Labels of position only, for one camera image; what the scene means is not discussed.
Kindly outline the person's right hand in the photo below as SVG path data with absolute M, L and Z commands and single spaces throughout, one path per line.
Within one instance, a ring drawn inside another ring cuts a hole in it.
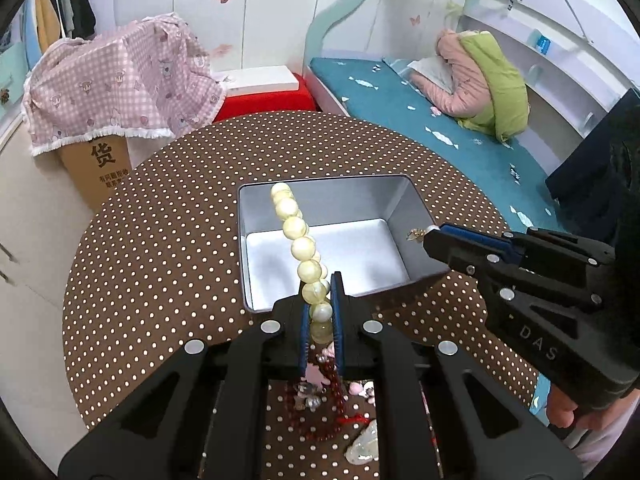
M 626 411 L 633 408 L 639 399 L 639 390 L 634 389 L 628 396 L 616 400 L 606 410 L 578 414 L 578 404 L 555 385 L 551 386 L 546 413 L 551 425 L 568 428 L 575 424 L 588 430 L 605 430 Z

